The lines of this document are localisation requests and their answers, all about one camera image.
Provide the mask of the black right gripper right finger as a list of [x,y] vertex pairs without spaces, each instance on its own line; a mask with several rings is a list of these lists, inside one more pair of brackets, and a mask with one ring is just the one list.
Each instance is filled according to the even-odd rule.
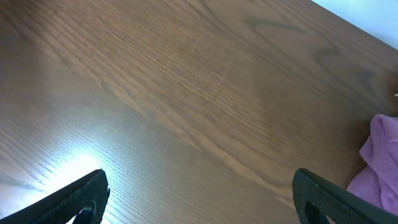
[[390,224],[397,216],[382,210],[313,172],[299,168],[292,181],[301,224]]

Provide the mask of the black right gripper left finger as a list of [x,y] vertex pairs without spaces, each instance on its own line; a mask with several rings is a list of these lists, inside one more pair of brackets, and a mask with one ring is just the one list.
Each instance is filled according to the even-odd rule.
[[1,224],[100,224],[110,195],[106,173],[94,170],[38,202],[1,219]]

